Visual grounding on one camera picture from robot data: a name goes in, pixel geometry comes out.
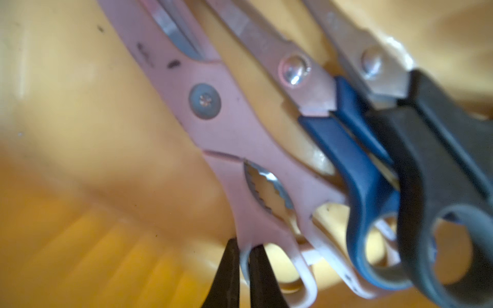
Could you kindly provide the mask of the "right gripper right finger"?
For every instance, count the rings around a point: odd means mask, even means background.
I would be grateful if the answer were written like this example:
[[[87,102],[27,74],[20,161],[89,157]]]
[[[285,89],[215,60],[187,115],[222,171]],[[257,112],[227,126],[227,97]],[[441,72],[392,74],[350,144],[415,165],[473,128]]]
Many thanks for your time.
[[[251,308],[289,308],[263,245],[249,255],[249,275]]]

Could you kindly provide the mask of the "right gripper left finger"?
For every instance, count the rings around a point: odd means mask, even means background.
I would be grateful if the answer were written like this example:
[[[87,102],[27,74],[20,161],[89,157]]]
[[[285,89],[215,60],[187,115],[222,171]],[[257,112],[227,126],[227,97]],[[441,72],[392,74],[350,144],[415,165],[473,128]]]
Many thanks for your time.
[[[210,290],[201,308],[239,308],[240,251],[236,238],[227,242]]]

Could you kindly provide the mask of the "pink handled kitchen scissors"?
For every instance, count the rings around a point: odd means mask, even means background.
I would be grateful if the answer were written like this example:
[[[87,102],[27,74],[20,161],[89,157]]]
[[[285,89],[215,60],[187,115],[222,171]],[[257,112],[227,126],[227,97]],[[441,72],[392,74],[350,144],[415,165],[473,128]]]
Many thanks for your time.
[[[288,256],[304,285],[285,296],[291,307],[309,307],[317,298],[309,266],[314,253],[358,296],[383,296],[385,290],[365,281],[311,220],[319,206],[346,204],[347,195],[276,143],[187,5],[182,1],[100,1],[100,6],[220,181],[232,209],[246,282],[254,282],[254,249],[272,243]],[[293,207],[308,246],[300,248],[291,230],[268,212],[249,167],[262,172]]]

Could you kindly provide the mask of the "yellow plastic storage tray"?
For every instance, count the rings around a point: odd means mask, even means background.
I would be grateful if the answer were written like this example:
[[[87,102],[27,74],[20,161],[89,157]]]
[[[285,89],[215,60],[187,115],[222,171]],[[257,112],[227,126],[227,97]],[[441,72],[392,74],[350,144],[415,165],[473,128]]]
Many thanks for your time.
[[[185,1],[276,141],[343,189],[296,108]],[[336,1],[492,118],[492,1]],[[96,1],[1,1],[1,307],[200,307],[234,221]]]

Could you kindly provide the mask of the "bright blue handled scissors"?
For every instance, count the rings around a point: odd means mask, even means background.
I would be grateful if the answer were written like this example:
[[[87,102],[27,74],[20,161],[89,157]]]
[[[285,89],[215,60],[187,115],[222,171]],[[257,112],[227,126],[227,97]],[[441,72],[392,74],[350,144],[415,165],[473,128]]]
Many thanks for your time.
[[[349,258],[378,288],[397,291],[412,282],[402,264],[378,268],[366,256],[367,238],[399,210],[399,192],[368,156],[391,158],[363,119],[363,106],[348,81],[332,77],[295,42],[283,37],[249,1],[210,1],[209,6],[297,106],[301,127],[334,164],[349,195]]]

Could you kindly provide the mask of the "dark grey handled scissors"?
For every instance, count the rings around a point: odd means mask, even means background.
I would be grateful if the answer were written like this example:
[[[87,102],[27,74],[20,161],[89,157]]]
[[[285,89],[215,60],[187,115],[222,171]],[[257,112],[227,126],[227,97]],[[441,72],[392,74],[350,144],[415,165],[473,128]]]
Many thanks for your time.
[[[332,1],[306,6],[350,76],[337,81],[341,120],[398,174],[405,273],[441,307],[491,307],[492,121],[470,116],[426,73],[405,68]],[[437,278],[429,249],[444,216],[462,223],[472,242],[469,269],[449,284]]]

